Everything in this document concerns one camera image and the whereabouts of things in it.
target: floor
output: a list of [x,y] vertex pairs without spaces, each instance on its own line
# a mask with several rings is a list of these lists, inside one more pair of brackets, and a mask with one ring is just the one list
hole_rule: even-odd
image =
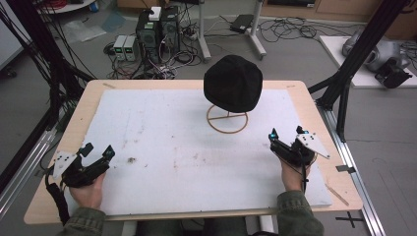
[[[63,14],[61,19],[63,23],[88,19],[85,24],[92,27],[102,26],[109,17],[114,17],[112,14],[114,12],[109,10],[96,14],[80,10],[73,14]],[[225,23],[216,23],[220,20],[213,18],[206,20],[206,24],[216,24],[214,29],[227,28]],[[94,40],[71,43],[74,51],[98,78],[105,79],[111,72],[111,62],[102,51],[104,46],[114,41],[118,34],[135,32],[135,21],[119,23],[120,28]],[[343,30],[352,33],[357,28],[359,27]],[[266,35],[268,39],[274,38],[270,31],[266,32]],[[204,71],[231,53],[256,63],[265,80],[297,80],[303,81],[307,87],[328,78],[337,70],[325,49],[313,39],[280,39],[277,42],[266,42],[260,37],[260,41],[268,53],[262,61],[244,36],[208,37],[212,59],[206,64],[179,69],[176,80],[202,79]],[[57,40],[57,43],[62,48],[62,41]],[[0,138],[1,171],[48,108],[48,86],[29,57],[22,54],[12,66],[18,76],[8,78],[2,75],[0,78],[0,132],[3,134]],[[322,93],[316,92],[312,97],[318,98]],[[414,88],[350,90],[345,138],[386,235],[417,234],[417,179],[414,174],[417,167],[417,143],[414,139],[417,132],[415,100],[417,92]],[[51,155],[47,155],[44,163],[50,158]],[[1,231],[5,235],[54,235],[61,229],[61,225],[27,225],[23,221],[41,180],[34,175],[36,171],[37,169],[0,221]],[[350,214],[353,218],[362,218],[360,212]],[[336,220],[337,217],[348,217],[347,212],[317,213],[316,216],[324,224],[326,235],[369,235],[366,225],[361,221],[352,223],[348,220]],[[248,227],[249,233],[253,233],[258,225],[254,218],[250,217],[248,220],[252,222]],[[189,228],[196,227],[193,221],[186,220],[185,223]],[[106,222],[104,235],[120,235],[122,227],[122,222]]]

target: white desk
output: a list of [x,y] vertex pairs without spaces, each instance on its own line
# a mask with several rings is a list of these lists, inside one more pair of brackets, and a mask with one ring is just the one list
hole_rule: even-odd
[[89,4],[95,2],[95,0],[84,0],[81,4],[67,4],[65,7],[56,9],[53,11],[52,9],[45,8],[43,12],[46,12],[47,14],[58,14],[58,13],[66,13],[66,12],[72,12],[78,9],[82,9]]
[[[74,115],[62,137],[57,149],[76,152],[85,140],[89,125],[101,100],[101,96],[108,89],[202,89],[203,80],[199,81],[92,81],[87,86]],[[326,147],[331,159],[318,158],[317,162],[322,171],[323,180],[331,197],[331,206],[313,207],[313,211],[330,210],[359,210],[362,201],[347,172],[338,172],[337,165],[343,161],[328,133],[313,99],[302,82],[264,81],[264,89],[285,89],[289,93],[295,110],[303,128],[315,131]],[[108,216],[108,220],[141,220],[162,218],[216,217],[234,215],[263,215],[275,214],[274,208],[242,209],[242,210],[214,210],[182,213],[132,214]],[[25,215],[28,224],[58,223],[57,208],[52,198],[45,190],[44,182],[39,187],[30,203]]]
[[[340,67],[346,59],[346,57],[341,53],[341,49],[343,44],[349,38],[349,36],[320,36],[320,42],[338,67]],[[412,78],[406,80],[397,89],[417,88],[417,77],[407,68],[404,69],[404,72],[410,74]],[[351,85],[356,89],[385,88],[380,82],[377,81],[377,79],[375,79],[375,73],[368,70],[368,68],[364,65],[362,65],[358,72],[354,75]]]

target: sleeve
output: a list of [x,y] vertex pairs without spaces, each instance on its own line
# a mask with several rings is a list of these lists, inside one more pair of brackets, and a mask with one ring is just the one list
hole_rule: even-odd
[[324,235],[323,225],[314,217],[301,191],[289,191],[278,196],[279,236]]
[[93,208],[78,208],[57,236],[99,236],[102,233],[105,213]]

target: white board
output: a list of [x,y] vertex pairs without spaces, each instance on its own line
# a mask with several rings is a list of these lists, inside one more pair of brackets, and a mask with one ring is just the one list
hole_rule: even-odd
[[[94,149],[83,165],[113,146],[101,206],[107,215],[276,207],[284,187],[268,134],[275,128],[289,144],[302,125],[287,91],[263,90],[248,126],[233,135],[209,126],[209,107],[201,89],[103,94],[85,138]],[[309,179],[310,204],[331,205],[317,164]]]
[[[349,39],[349,36],[320,36],[320,41],[325,47],[328,54],[330,54],[333,61],[338,67],[343,64],[344,59],[346,59],[341,53],[343,44]],[[417,88],[417,77],[407,68],[404,69],[404,72],[413,76],[412,78],[406,80],[400,88]],[[365,66],[361,66],[358,72],[352,79],[352,86],[358,89],[383,89],[377,79],[375,79],[375,73],[369,71]]]

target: hand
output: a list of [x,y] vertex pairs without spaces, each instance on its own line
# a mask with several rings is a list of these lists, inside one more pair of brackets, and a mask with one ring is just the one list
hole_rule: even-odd
[[104,176],[105,172],[98,176],[89,186],[70,188],[70,193],[79,207],[100,209]]
[[[285,161],[281,161],[282,167],[282,182],[284,183],[284,187],[286,191],[302,191],[303,188],[303,176],[301,176],[301,167],[294,167],[290,166]],[[306,174],[307,176],[310,173],[310,166],[307,166]]]

